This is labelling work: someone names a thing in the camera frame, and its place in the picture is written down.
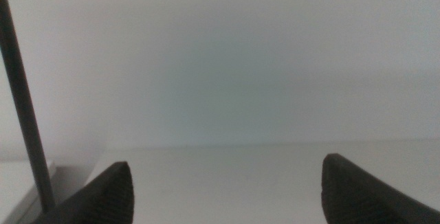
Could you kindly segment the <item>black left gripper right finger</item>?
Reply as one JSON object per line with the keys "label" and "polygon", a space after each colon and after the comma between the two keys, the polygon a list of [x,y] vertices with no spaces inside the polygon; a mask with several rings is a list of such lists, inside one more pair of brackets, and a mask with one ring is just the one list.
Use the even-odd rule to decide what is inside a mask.
{"label": "black left gripper right finger", "polygon": [[405,195],[345,157],[322,163],[321,203],[328,223],[439,224],[439,211]]}

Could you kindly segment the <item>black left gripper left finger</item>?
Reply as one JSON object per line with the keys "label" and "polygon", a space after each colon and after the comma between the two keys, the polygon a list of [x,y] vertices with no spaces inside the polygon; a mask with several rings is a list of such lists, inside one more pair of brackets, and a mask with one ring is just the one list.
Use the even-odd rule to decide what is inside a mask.
{"label": "black left gripper left finger", "polygon": [[131,170],[118,161],[34,224],[132,224],[133,215]]}

